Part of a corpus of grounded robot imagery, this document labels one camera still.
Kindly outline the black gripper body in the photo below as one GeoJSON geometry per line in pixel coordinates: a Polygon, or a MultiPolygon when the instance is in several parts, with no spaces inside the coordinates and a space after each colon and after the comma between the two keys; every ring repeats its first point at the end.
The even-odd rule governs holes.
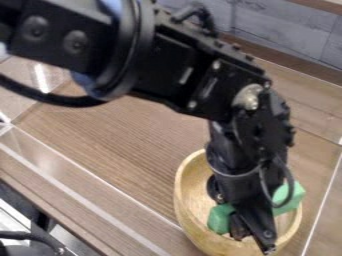
{"type": "Polygon", "coordinates": [[[241,211],[269,213],[291,197],[275,201],[283,184],[292,184],[287,152],[293,142],[289,107],[279,94],[259,86],[239,91],[225,120],[208,122],[205,160],[212,170],[206,193],[216,203],[241,211]]]}

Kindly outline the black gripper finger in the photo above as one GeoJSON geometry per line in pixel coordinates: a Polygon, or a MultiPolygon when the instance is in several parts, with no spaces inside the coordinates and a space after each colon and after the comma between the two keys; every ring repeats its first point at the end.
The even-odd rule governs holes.
{"type": "Polygon", "coordinates": [[[269,255],[276,250],[277,239],[271,208],[263,204],[241,204],[236,207],[236,212],[261,254],[269,255]]]}
{"type": "Polygon", "coordinates": [[[229,215],[229,236],[235,241],[241,241],[245,237],[251,235],[251,231],[244,223],[240,215],[232,213],[229,215]]]}

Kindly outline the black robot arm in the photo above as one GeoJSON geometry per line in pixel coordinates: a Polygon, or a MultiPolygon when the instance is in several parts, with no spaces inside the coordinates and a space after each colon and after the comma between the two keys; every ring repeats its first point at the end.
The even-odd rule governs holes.
{"type": "Polygon", "coordinates": [[[0,74],[0,87],[70,108],[133,96],[206,120],[206,193],[233,207],[228,233],[276,249],[273,195],[295,180],[289,107],[265,71],[220,40],[205,5],[166,11],[156,0],[0,0],[0,43],[9,54],[66,69],[84,95],[62,96],[0,74]]]}

